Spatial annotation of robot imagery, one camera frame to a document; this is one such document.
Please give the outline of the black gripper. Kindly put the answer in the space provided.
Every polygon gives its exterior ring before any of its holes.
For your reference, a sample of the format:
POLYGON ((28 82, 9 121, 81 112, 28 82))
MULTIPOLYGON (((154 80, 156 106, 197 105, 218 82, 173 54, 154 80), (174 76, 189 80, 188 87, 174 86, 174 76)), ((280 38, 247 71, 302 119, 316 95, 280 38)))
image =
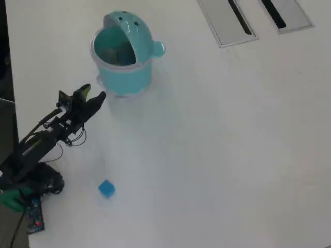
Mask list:
POLYGON ((84 84, 74 91, 72 105, 62 106, 65 112, 61 116, 61 132, 77 132, 100 110, 106 99, 106 92, 102 91, 98 96, 86 101, 90 89, 91 84, 84 84))

